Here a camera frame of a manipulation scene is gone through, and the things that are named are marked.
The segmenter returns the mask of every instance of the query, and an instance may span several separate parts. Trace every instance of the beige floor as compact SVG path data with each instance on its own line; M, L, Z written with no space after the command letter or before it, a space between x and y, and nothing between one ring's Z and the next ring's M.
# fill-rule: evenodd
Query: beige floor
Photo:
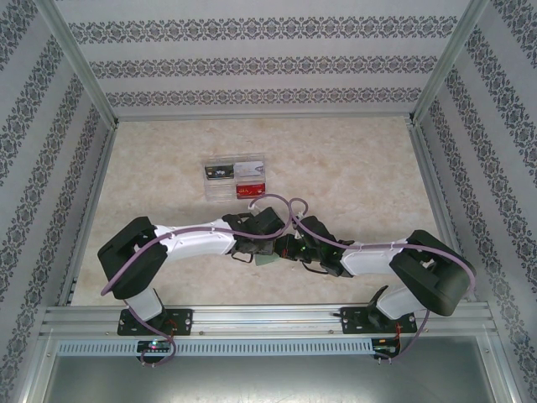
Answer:
M305 198L337 238L391 241L416 228L437 234L403 118L121 123L73 305L122 304L99 296L106 278L96 252L133 218L181 226L247 211L246 201L205 201L201 173L207 156L242 153L264 153L268 191ZM152 286L164 304L300 304L365 302L398 282L315 275L286 260L256 267L201 256L165 264Z

